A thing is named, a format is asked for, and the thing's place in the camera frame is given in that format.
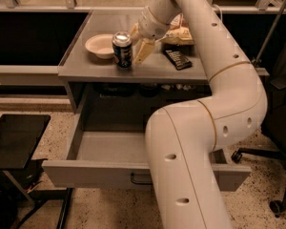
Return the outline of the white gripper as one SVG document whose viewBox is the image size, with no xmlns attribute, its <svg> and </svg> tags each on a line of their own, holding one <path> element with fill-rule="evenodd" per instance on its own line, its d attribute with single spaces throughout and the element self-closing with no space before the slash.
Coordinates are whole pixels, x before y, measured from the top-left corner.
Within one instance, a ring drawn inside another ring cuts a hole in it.
<svg viewBox="0 0 286 229">
<path fill-rule="evenodd" d="M 138 24 L 135 23 L 130 32 L 133 45 L 138 42 L 135 46 L 135 64 L 141 64 L 153 52 L 155 40 L 162 38 L 169 29 L 169 20 L 170 14 L 166 10 L 144 8 Z"/>
</svg>

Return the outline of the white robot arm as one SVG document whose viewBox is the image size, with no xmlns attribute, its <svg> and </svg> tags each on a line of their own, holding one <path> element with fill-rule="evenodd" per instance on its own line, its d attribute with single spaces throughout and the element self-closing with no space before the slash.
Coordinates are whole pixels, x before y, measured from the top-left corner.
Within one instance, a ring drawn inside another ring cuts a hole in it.
<svg viewBox="0 0 286 229">
<path fill-rule="evenodd" d="M 245 53 L 207 0 L 152 0 L 135 40 L 159 39 L 182 14 L 212 93 L 165 106 L 148 120 L 145 145 L 164 229 L 233 229 L 209 154 L 261 124 L 267 96 Z"/>
</svg>

